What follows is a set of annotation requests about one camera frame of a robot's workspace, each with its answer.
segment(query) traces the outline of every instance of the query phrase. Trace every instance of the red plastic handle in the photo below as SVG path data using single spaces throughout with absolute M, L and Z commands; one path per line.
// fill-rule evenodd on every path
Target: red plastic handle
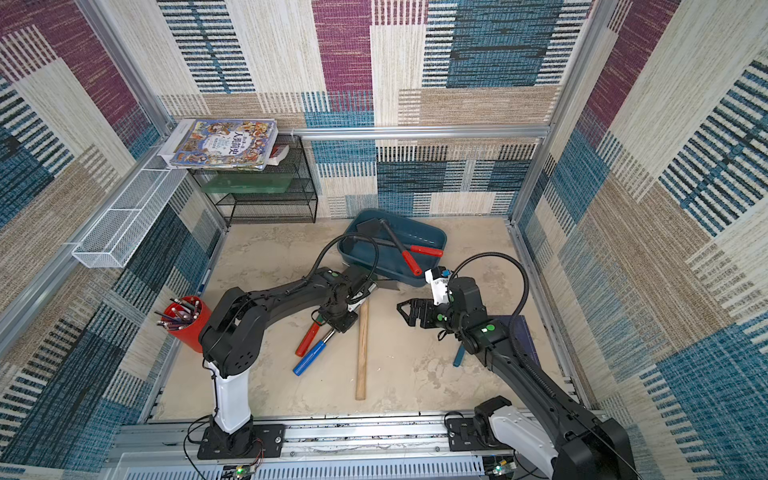
M 411 251 L 413 253 L 424 253 L 425 255 L 431 255 L 433 257 L 442 257 L 442 250 L 431 247 L 422 247 L 421 245 L 411 245 Z
M 411 271 L 416 276 L 422 275 L 422 269 L 419 268 L 419 264 L 416 263 L 416 260 L 413 259 L 413 255 L 411 255 L 410 252 L 404 251 L 402 252 L 402 258 L 406 259 L 406 263 L 411 268 Z
M 304 356 L 306 351 L 310 349 L 310 345 L 312 344 L 312 340 L 315 339 L 315 335 L 317 334 L 317 330 L 320 329 L 320 325 L 317 324 L 317 322 L 312 322 L 312 326 L 309 330 L 306 331 L 306 335 L 304 336 L 304 339 L 299 344 L 299 348 L 296 349 L 296 356 Z

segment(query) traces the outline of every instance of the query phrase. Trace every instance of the blue plastic tray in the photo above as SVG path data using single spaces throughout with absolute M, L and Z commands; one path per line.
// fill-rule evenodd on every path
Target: blue plastic tray
M 391 214 L 390 212 L 378 210 L 376 208 L 368 208 L 361 211 L 346 231 L 357 232 L 358 223 L 371 220 L 372 218 L 383 218 L 388 220 L 392 229 L 395 231 L 395 234 L 403 243 L 412 243 L 415 245 L 423 245 L 424 247 L 444 250 L 445 244 L 448 242 L 448 237 L 445 235 L 445 232 L 437 227 L 417 222 L 416 220 L 411 220 L 409 218 L 400 217 L 399 215 Z M 381 230 L 376 236 L 384 240 L 390 240 L 389 235 L 387 235 L 384 230 Z M 354 247 L 349 252 L 344 251 L 342 242 L 338 243 L 338 248 L 339 253 L 341 253 L 342 258 L 347 263 L 367 268 L 370 268 L 373 265 L 373 245 L 368 242 L 355 242 Z M 413 259 L 416 260 L 424 271 L 435 268 L 441 260 L 440 257 L 431 257 L 429 255 L 422 255 L 421 253 L 412 252 L 412 255 Z M 413 275 L 400 252 L 394 247 L 384 247 L 379 245 L 379 265 L 376 267 L 376 270 L 374 270 L 374 273 L 412 286 L 423 286 L 426 282 L 423 274 L 421 276 Z

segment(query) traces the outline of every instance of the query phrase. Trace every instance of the marble floor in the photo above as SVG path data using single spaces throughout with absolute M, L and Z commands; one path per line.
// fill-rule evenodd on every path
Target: marble floor
M 474 253 L 500 251 L 516 257 L 504 220 L 498 217 L 420 219 L 443 229 L 448 245 L 441 265 L 456 267 Z M 232 286 L 262 290 L 299 279 L 320 249 L 342 233 L 349 220 L 315 224 L 235 225 L 227 235 L 203 301 L 212 309 Z M 322 265 L 341 270 L 341 256 L 331 249 Z M 520 273 L 500 259 L 477 260 L 462 274 L 473 276 L 490 314 L 508 315 L 522 290 Z M 411 328 L 395 310 L 399 302 L 430 297 L 427 286 L 400 283 L 400 291 L 377 290 L 370 298 L 368 381 L 366 400 L 355 400 L 358 326 L 336 334 L 323 354 L 301 377 L 291 371 L 294 352 L 311 319 L 307 309 L 273 324 L 264 335 L 261 353 L 250 370 L 249 401 L 255 416 L 353 414 L 472 409 L 503 395 L 523 406 L 495 374 L 467 355 L 453 366 L 458 342 L 438 342 L 437 329 Z M 562 376 L 533 300 L 523 309 L 542 369 L 562 386 Z M 319 336 L 328 327 L 321 328 Z M 174 361 L 156 420 L 192 419 L 213 409 L 210 374 L 201 355 L 182 346 Z

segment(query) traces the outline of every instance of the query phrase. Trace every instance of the blue screwdriver handle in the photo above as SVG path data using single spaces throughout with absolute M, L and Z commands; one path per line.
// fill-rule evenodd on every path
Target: blue screwdriver handle
M 464 352 L 467 350 L 464 348 L 464 345 L 461 345 L 458 348 L 458 352 L 456 352 L 456 357 L 453 359 L 453 366 L 462 366 L 462 360 L 464 359 Z
M 315 359 L 320 355 L 320 353 L 326 348 L 326 343 L 335 332 L 336 332 L 335 329 L 331 329 L 328 335 L 326 335 L 325 338 L 320 340 L 318 343 L 315 343 L 315 346 L 312 347 L 312 349 L 309 352 L 307 352 L 307 354 L 304 356 L 304 358 L 301 359 L 299 364 L 293 367 L 293 373 L 295 373 L 296 376 L 300 376 L 302 373 L 304 373 L 304 370 L 306 370 L 310 365 L 312 365 L 312 362 L 314 362 Z

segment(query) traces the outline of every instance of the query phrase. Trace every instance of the black metal rack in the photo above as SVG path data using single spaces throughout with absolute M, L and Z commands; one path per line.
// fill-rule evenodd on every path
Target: black metal rack
M 317 218 L 317 190 L 310 173 L 300 137 L 278 135 L 275 145 L 288 145 L 288 156 L 280 165 L 267 165 L 252 175 L 292 174 L 288 188 L 275 194 L 206 194 L 224 217 L 233 223 L 314 223 Z M 196 169 L 192 177 L 202 188 L 217 175 L 248 173 L 247 170 Z

